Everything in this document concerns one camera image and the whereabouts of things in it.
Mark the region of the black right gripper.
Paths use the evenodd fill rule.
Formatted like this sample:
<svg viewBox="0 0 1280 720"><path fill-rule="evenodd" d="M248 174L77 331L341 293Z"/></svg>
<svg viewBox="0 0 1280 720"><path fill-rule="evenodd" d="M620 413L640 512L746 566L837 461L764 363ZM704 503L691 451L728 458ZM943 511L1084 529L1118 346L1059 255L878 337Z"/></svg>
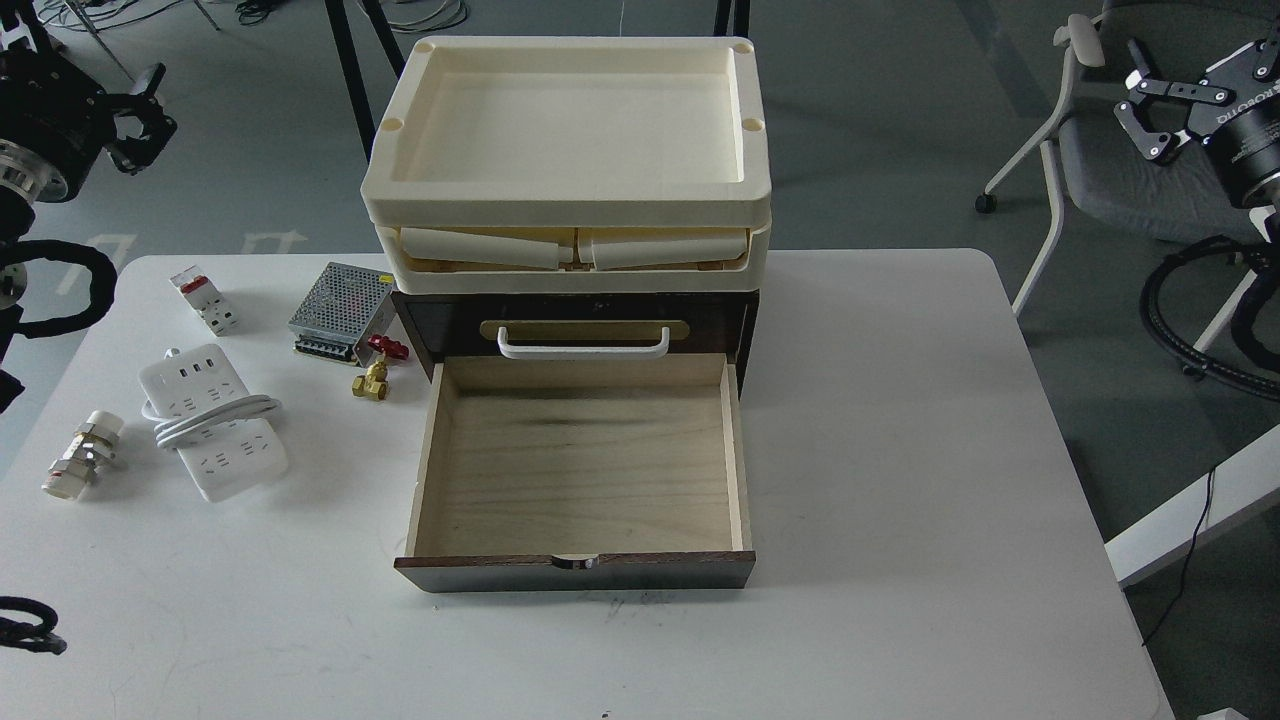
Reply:
<svg viewBox="0 0 1280 720"><path fill-rule="evenodd" d="M1126 49L1134 63L1125 78L1130 99L1117 102L1114 115L1147 161L1169 164L1183 146L1207 145L1212 138L1233 151L1261 151L1277 143L1277 40L1239 47L1207 68L1198 83L1165 79L1138 38L1129 38ZM1187 115L1196 108L1196 136L1185 127L1187 119L1178 131L1156 129L1149 111L1161 106L1180 108Z"/></svg>

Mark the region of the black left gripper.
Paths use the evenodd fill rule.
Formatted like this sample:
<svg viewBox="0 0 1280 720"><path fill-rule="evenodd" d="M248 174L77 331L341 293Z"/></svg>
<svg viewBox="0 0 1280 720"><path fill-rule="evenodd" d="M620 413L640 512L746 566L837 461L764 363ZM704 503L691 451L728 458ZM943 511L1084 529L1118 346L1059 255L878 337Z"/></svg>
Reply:
<svg viewBox="0 0 1280 720"><path fill-rule="evenodd" d="M177 132L161 111L163 61L147 67L128 92L110 94L56 53L3 51L3 178L31 179L40 159L64 179L83 179L106 151L115 168L136 176L151 167ZM140 122L137 135L116 137L115 118Z"/></svg>

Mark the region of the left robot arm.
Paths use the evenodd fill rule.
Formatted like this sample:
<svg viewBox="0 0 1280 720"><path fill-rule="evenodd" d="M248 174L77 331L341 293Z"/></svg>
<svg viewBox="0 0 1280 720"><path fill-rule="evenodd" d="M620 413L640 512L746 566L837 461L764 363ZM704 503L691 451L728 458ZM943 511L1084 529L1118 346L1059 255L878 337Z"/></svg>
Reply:
<svg viewBox="0 0 1280 720"><path fill-rule="evenodd" d="M3 3L1 53L1 350L13 337L56 337L100 322L115 299L116 269L97 249L60 240L29 240L36 202L67 202L81 191L100 152L118 170L150 167L177 132L156 97L165 74L157 63L128 94L110 94L63 56L32 1ZM23 320L24 264L49 260L90 273L87 307L69 316Z"/></svg>

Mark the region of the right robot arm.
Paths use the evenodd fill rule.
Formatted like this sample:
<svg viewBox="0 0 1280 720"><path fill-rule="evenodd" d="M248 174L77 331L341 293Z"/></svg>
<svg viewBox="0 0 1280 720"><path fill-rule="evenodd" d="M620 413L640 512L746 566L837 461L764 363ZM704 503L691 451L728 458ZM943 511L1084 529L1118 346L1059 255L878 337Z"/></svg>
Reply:
<svg viewBox="0 0 1280 720"><path fill-rule="evenodd" d="M1126 46L1135 68L1125 78L1129 95L1114 115L1140 155L1169 164L1181 146L1196 143L1234 208L1277 205L1277 27L1208 67L1194 83L1160 78L1138 38ZM1153 102L1185 104L1183 128L1149 128Z"/></svg>

